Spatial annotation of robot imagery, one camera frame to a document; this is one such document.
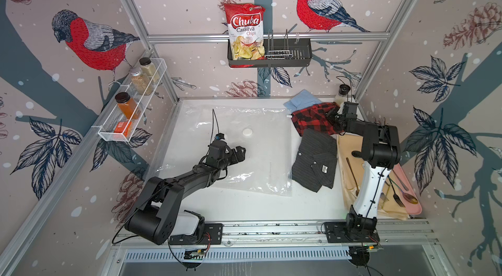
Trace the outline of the red black plaid shirt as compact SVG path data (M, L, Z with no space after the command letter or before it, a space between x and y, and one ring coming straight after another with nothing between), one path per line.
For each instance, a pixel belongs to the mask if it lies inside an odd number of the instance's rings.
M292 113L292 124L300 137L307 129L315 130L328 134L329 136L337 134L332 124L327 119L327 114L332 111L338 111L339 104L334 102L323 102L307 107L303 110L297 110Z

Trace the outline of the clear plastic vacuum bag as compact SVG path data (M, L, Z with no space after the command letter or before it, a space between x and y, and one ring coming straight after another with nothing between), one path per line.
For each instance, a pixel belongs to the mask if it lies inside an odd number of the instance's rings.
M169 178L191 170L220 132L230 148L244 147L246 157L230 166L216 187L291 196L292 124L287 116L278 107L185 105L158 175ZM243 135L245 128L253 130L252 136Z

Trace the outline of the grey pinstriped shirt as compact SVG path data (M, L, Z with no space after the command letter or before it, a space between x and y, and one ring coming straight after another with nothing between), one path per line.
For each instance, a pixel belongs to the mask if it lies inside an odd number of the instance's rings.
M302 187L318 192L332 189L337 167L337 140L325 133L307 129L292 166L292 179Z

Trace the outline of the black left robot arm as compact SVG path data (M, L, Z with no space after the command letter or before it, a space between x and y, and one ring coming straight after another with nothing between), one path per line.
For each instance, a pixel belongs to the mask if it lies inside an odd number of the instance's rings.
M191 171L171 178L150 178L126 217L124 228L161 245L175 229L183 199L222 180L221 172L245 157L244 147L232 149L225 140L214 140Z

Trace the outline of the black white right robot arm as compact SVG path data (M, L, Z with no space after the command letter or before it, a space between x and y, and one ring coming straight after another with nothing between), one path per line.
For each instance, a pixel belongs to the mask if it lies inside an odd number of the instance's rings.
M372 238L377 225L378 202L394 166L400 163L401 147L396 126L380 125L359 120L358 104L346 102L342 113L330 115L336 132L362 137L362 146L352 155L363 160L363 179L360 193L346 216L345 234L351 241L363 242Z

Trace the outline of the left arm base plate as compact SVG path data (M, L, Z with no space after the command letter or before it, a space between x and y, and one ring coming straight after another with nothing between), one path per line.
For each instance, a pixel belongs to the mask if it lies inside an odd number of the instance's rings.
M205 223L199 225L192 235L171 235L170 245L220 245L224 225L222 223Z

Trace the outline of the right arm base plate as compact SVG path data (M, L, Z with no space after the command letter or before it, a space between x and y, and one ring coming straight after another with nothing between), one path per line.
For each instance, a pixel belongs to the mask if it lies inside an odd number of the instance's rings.
M349 228L345 221L324 222L321 225L328 243L379 243L380 238L376 230L362 227Z

